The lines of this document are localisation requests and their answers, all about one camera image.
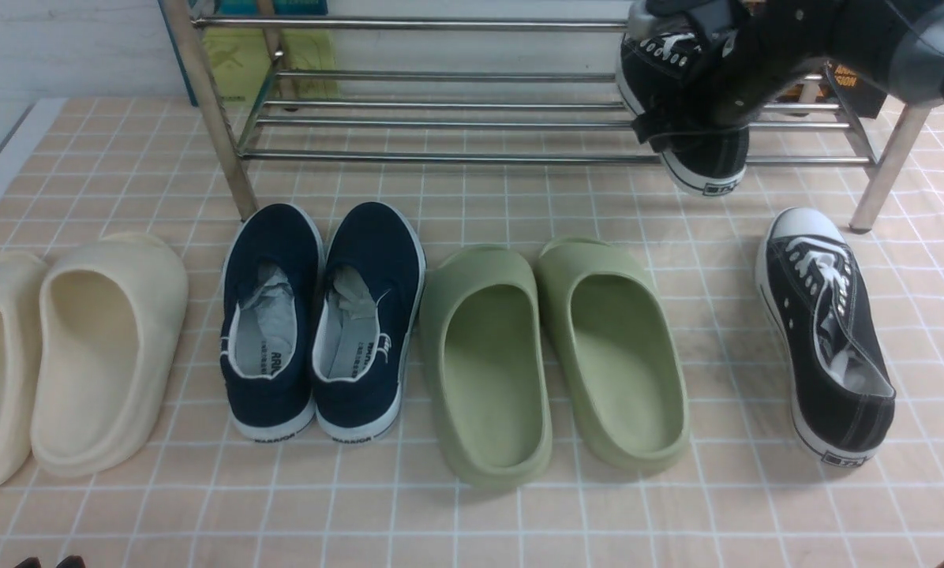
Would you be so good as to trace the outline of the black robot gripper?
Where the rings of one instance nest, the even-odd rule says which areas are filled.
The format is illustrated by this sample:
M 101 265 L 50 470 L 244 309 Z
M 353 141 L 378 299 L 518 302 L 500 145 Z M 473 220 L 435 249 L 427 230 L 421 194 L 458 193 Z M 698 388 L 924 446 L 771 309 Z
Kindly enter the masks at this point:
M 655 152 L 695 151 L 742 129 L 777 94 L 832 58 L 841 1 L 635 1 L 627 35 L 691 32 L 703 49 L 675 102 L 631 108 L 631 128 Z

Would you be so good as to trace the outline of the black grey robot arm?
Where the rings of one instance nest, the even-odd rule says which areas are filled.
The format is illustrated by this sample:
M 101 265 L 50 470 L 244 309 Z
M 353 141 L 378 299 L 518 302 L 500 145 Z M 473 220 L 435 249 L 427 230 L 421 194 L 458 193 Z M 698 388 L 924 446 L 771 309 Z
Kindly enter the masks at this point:
M 915 107 L 944 103 L 944 1 L 637 1 L 634 39 L 688 30 L 702 47 L 679 85 L 633 121 L 642 143 L 679 150 L 692 137 L 747 127 L 780 92 L 836 62 Z

